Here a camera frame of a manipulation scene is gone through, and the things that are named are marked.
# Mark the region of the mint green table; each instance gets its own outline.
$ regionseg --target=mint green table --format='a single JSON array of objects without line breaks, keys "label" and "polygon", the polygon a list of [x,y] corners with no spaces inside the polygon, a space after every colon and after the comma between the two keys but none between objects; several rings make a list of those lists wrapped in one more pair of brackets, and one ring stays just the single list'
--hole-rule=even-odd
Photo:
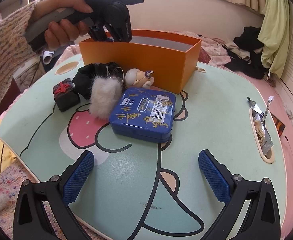
[{"label": "mint green table", "polygon": [[[217,201],[198,166],[198,155],[209,149],[232,174],[247,180],[272,180],[283,221],[286,173],[280,139],[271,115],[266,125],[274,142],[275,161],[259,155],[249,117],[247,96],[264,109],[258,90],[246,79],[198,63],[185,92],[176,95],[172,138],[156,144],[115,135],[107,122],[88,114],[88,102],[61,113],[52,88],[73,78],[84,64],[76,55],[54,68],[15,103],[0,126],[0,138],[39,181],[61,174],[84,149],[96,166],[72,211],[108,239],[200,239],[224,204]],[[66,63],[79,65],[62,75]],[[248,207],[246,201],[230,233],[235,236]]]}]

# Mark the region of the small black box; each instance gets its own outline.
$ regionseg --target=small black box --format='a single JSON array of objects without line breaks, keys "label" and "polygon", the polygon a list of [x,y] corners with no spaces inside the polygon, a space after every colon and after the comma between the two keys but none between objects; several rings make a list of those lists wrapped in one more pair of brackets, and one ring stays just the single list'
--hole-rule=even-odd
[{"label": "small black box", "polygon": [[54,101],[61,112],[80,103],[79,94],[75,92],[74,83],[67,78],[53,88]]}]

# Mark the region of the blue tin box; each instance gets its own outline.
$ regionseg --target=blue tin box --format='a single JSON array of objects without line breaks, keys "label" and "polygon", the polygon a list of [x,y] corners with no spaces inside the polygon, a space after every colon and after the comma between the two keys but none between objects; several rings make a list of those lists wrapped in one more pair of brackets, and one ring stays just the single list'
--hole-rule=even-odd
[{"label": "blue tin box", "polygon": [[127,89],[110,116],[114,133],[155,142],[168,141],[175,95],[143,88]]}]

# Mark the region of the pink strawberry print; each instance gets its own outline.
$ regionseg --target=pink strawberry print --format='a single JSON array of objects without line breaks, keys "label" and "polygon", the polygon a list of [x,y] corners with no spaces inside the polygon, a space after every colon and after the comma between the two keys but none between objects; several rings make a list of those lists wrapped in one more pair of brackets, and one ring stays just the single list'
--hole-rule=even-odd
[{"label": "pink strawberry print", "polygon": [[93,117],[86,111],[77,111],[68,125],[68,137],[78,149],[85,149],[95,144],[95,135],[108,120]]}]

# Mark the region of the fluffy keychain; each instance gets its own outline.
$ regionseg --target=fluffy keychain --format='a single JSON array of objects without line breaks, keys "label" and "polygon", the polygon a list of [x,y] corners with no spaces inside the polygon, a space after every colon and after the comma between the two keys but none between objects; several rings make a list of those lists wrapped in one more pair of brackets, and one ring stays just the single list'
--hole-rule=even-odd
[{"label": "fluffy keychain", "polygon": [[92,86],[89,112],[100,119],[108,119],[122,95],[117,79],[96,77]]}]

